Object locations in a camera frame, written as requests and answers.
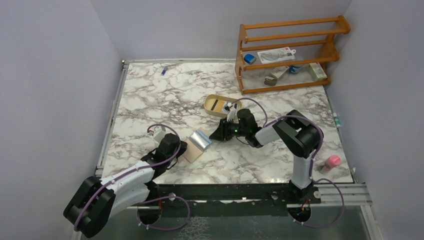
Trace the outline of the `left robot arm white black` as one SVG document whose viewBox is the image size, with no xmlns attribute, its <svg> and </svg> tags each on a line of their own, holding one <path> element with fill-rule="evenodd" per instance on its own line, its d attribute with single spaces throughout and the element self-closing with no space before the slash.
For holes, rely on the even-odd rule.
<svg viewBox="0 0 424 240">
<path fill-rule="evenodd" d="M 126 208 L 144 202 L 172 160 L 185 153 L 188 144 L 167 133 L 158 147 L 135 165 L 105 178 L 86 178 L 63 211 L 63 216 L 87 238 L 98 234 L 108 220 Z"/>
</svg>

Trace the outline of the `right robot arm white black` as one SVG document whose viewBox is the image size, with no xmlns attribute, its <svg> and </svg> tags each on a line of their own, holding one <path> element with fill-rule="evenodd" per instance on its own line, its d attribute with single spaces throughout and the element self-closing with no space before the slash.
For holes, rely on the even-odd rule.
<svg viewBox="0 0 424 240">
<path fill-rule="evenodd" d="M 247 108 L 236 113 L 238 122 L 222 118 L 217 129 L 209 136 L 214 141 L 229 141 L 233 137 L 244 137 L 248 145 L 261 148 L 281 140 L 293 154 L 293 174 L 289 184 L 298 193 L 313 186 L 312 165 L 322 147 L 324 133 L 316 123 L 297 110 L 279 117 L 270 124 L 260 127 Z"/>
</svg>

